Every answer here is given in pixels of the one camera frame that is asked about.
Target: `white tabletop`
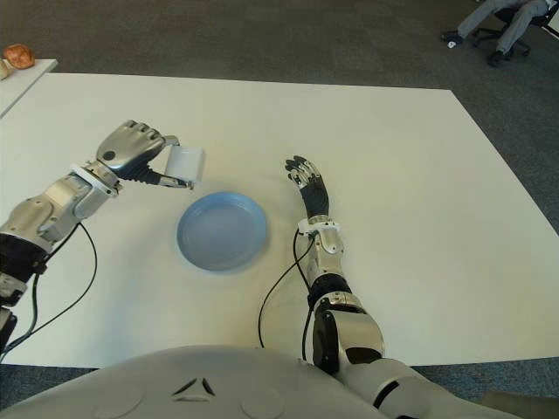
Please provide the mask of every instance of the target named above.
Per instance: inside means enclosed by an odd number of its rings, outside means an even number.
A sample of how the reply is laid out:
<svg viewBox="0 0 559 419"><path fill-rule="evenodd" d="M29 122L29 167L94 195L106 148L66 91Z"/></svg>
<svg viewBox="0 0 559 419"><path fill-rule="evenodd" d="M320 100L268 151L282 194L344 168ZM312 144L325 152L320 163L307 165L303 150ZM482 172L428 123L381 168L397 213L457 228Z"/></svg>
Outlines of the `white tabletop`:
<svg viewBox="0 0 559 419"><path fill-rule="evenodd" d="M58 64L56 59L37 59L35 65L24 70L17 70L4 60L10 76L0 80L0 118L35 84L39 78Z"/></svg>
<svg viewBox="0 0 559 419"><path fill-rule="evenodd" d="M346 277L387 356L418 365L559 355L559 237L451 92L48 74L0 121L1 219L94 158L126 119L204 147L204 183L189 192L124 182L86 221L100 259L90 294L6 362L102 367L181 345L256 346L259 305L292 263L305 215L283 169L294 154L324 175ZM261 257L234 275L194 268L174 239L185 209L221 190L252 197L269 224ZM41 279L39 324L81 293L92 265L78 231ZM264 319L266 344L295 356L307 311L297 275ZM14 336L29 324L30 294Z"/></svg>

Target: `person's leg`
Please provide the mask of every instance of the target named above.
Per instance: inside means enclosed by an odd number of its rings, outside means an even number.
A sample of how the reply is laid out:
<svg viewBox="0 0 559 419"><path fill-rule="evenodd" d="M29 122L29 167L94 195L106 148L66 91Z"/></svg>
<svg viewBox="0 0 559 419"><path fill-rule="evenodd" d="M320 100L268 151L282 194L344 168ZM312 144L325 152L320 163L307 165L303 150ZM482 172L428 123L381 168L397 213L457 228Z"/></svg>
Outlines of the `person's leg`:
<svg viewBox="0 0 559 419"><path fill-rule="evenodd" d="M530 0L524 4L514 15L508 29L503 33L497 44L497 51L506 54L508 50L514 45L516 40L528 28L532 18L536 16L543 16L548 12L548 4L545 0Z"/></svg>
<svg viewBox="0 0 559 419"><path fill-rule="evenodd" d="M515 7L525 3L526 0L486 0L480 7L474 10L458 26L458 34L465 38L473 31L486 17L493 15L496 11L507 7Z"/></svg>

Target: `blue bowl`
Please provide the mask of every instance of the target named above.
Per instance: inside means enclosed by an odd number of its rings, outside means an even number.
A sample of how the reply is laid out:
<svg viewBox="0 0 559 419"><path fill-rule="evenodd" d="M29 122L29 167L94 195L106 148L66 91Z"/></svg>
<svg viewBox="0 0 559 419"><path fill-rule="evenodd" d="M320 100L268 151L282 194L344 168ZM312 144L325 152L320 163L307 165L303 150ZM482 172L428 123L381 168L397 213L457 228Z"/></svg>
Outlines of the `blue bowl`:
<svg viewBox="0 0 559 419"><path fill-rule="evenodd" d="M266 241L266 216L248 196L207 195L190 205L178 224L181 253L207 271L229 271L248 264Z"/></svg>

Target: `black wire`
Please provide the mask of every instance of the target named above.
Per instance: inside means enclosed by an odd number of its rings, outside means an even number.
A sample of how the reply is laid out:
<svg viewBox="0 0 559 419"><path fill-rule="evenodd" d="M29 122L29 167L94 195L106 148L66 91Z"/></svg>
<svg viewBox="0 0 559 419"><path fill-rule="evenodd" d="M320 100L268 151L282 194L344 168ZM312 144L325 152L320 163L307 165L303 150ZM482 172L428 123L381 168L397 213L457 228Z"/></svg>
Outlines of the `black wire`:
<svg viewBox="0 0 559 419"><path fill-rule="evenodd" d="M295 231L295 236L293 236L293 260L297 264L297 269L299 270L300 277L303 279L303 282L305 283L305 287L307 288L307 291L310 292L311 287L307 282L307 278L305 278L305 274L303 273L303 270L300 267L299 261L297 260L297 250L295 249L295 245L297 244L297 236L299 234L300 234L299 229L297 229L297 231Z"/></svg>
<svg viewBox="0 0 559 419"><path fill-rule="evenodd" d="M303 339L301 340L300 343L300 351L303 355L303 360L306 361L307 360L307 330L308 330L308 324L311 322L311 314L313 313L313 307L309 307L308 308L308 312L307 312L307 319L305 320L305 327L303 328Z"/></svg>
<svg viewBox="0 0 559 419"><path fill-rule="evenodd" d="M33 330L33 332L31 332L30 336L32 336L33 334L37 333L39 330L41 330L42 328L50 325L54 320L56 320L57 318L59 318L61 315L63 315L64 313L66 313L68 310L70 310L72 307L74 307L76 304L78 304L81 299L83 299L87 292L89 291L89 289L91 288L91 286L93 285L93 282L95 280L95 276L97 275L97 249L95 249L95 243L93 242L93 239L91 238L89 231L87 231L86 227L84 226L84 224L82 223L78 223L78 226L81 227L81 229L86 233L87 238L89 239L89 243L91 244L91 248L93 250L93 257L94 257L94 266L93 266L93 275L91 276L91 279L89 280L89 284L87 285L86 289L81 293L81 295L73 302L71 303L67 308L65 308L64 310L62 310L60 313L58 313L56 316L54 316L52 319L48 320L47 322L45 322L43 325L41 325L40 327L38 327L37 329Z"/></svg>
<svg viewBox="0 0 559 419"><path fill-rule="evenodd" d="M303 270L300 267L299 261L297 260L297 251L295 250L295 243L297 241L297 234L298 233L299 233L299 230L297 230L295 232L295 237L293 238L293 259L297 263L297 269L299 270L300 277L303 279L303 282L307 286L307 290L310 292L311 287L307 282L307 277L305 277L305 274L303 273ZM302 337L301 343L300 343L300 353L301 353L301 356L303 357L304 361L307 360L307 348L306 348L306 346L307 346L307 330L308 330L308 324L311 321L311 314L312 313L313 313L313 308L309 307L308 312L307 312L307 319L305 320L305 327L303 327L303 337Z"/></svg>
<svg viewBox="0 0 559 419"><path fill-rule="evenodd" d="M64 240L62 240L62 243L59 244L59 247L57 247L56 250L55 250L53 253L51 253L50 255L47 255L47 256L46 256L45 260L43 261L44 263L47 263L49 260L51 260L51 258L52 258L54 255L56 255L56 254L60 251L60 249L62 249L62 248L64 247L64 245L66 244L66 242L67 242L68 240L70 240L70 237L73 236L73 233L76 232L76 229L78 229L78 226L79 226L79 225L80 225L80 223L77 223L76 225L73 226L72 231L70 231L70 234L68 234L68 236L66 236L66 238L65 238Z"/></svg>
<svg viewBox="0 0 559 419"><path fill-rule="evenodd" d="M62 310L60 313L58 313L56 316L54 316L52 319L48 320L47 322L45 322L43 325L41 325L40 327L38 327L37 329L35 329L35 325L37 324L37 317L38 317L38 302L37 302L37 282L38 282L38 277L39 275L36 274L35 278L33 279L33 292L32 292L32 296L31 296L31 300L32 300L32 304L33 304L33 320L31 321L31 326L30 328L27 330L27 332L25 332L22 336L20 336L19 338L15 339L13 342L11 342L3 351L3 356L2 359L0 359L0 361L3 360L3 358L8 354L9 351L11 351L12 349L14 349L15 347L18 347L19 345L21 345L22 343L24 343L27 339L29 339L33 334L37 333L39 330L41 330L42 328L50 325L54 320L56 320L57 318L59 318L61 315L63 315L64 313L66 313L68 310L70 310L72 307L74 307L76 304L78 304L81 299L83 299L85 297L85 295L87 294L87 292L89 291L89 289L91 288L91 286L93 285L93 282L95 280L95 276L97 275L97 250L95 249L95 243L93 242L93 239L91 238L89 231L87 231L86 227L82 224L82 223L77 223L75 225L75 227L72 229L72 231L70 231L70 234L62 241L62 243L60 243L59 247L56 248L56 250L51 253L49 256L47 256L45 258L45 262L47 262L50 258L52 258L56 253L58 253L60 251L60 249L62 249L62 246L64 246L66 244L66 242L70 239L70 237L73 235L73 233L76 231L76 229L79 227L81 227L81 229L86 233L87 238L89 239L89 243L92 246L93 249L93 256L94 256L94 268L93 268L93 275L91 277L91 280L89 281L89 284L87 285L87 288L82 292L82 294L73 302L71 303L67 308L65 308L64 310Z"/></svg>
<svg viewBox="0 0 559 419"><path fill-rule="evenodd" d="M295 237L297 237L297 234L299 234L298 230L295 231ZM278 284L281 282L281 280L310 252L310 250L313 247L313 243L314 243L314 237L312 237L311 244L308 246L305 253L303 253L300 258L295 259L295 262L293 262L293 264L291 266L289 266L287 268L287 270L281 274L279 279L272 286L272 288L270 288L270 291L268 291L267 295L264 297L264 301L262 301L262 306L260 306L260 313L259 313L259 340L260 340L260 346L261 347L265 347L264 346L264 341L262 340L262 312L264 311L264 306L266 305L266 301L270 297L270 294L272 294L273 290L275 290L276 286L278 286Z"/></svg>
<svg viewBox="0 0 559 419"><path fill-rule="evenodd" d="M24 334L22 334L20 337L18 337L17 339L14 339L3 351L3 357L1 360L3 360L4 356L6 356L6 354L11 351L14 347L16 347L17 345L19 345L20 343L23 343L24 340L26 340L27 338L29 338L31 336L31 332L33 332L33 329L35 328L35 325L37 324L37 317L38 317L38 304L37 304L37 283L38 283L38 277L40 277L40 275L38 273L35 274L35 277L33 278L33 291L31 293L31 305L32 305L32 317L31 317L31 324L29 325L29 328L27 329L27 332L25 332Z"/></svg>

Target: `robotic finger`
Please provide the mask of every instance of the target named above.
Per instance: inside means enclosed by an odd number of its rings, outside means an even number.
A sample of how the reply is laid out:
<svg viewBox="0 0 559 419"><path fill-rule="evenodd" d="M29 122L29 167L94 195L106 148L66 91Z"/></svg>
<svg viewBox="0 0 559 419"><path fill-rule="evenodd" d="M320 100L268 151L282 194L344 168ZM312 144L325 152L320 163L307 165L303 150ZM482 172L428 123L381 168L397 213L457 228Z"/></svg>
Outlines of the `robotic finger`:
<svg viewBox="0 0 559 419"><path fill-rule="evenodd" d="M162 136L147 124L127 120L97 149L97 160L119 178L171 188L187 188L182 179L155 172L148 163L167 146L179 146L174 135Z"/></svg>
<svg viewBox="0 0 559 419"><path fill-rule="evenodd" d="M329 201L328 192L324 186L321 172L315 165L304 157L295 155L292 160L286 160L287 177L300 190L300 194L307 209L307 217L327 216Z"/></svg>

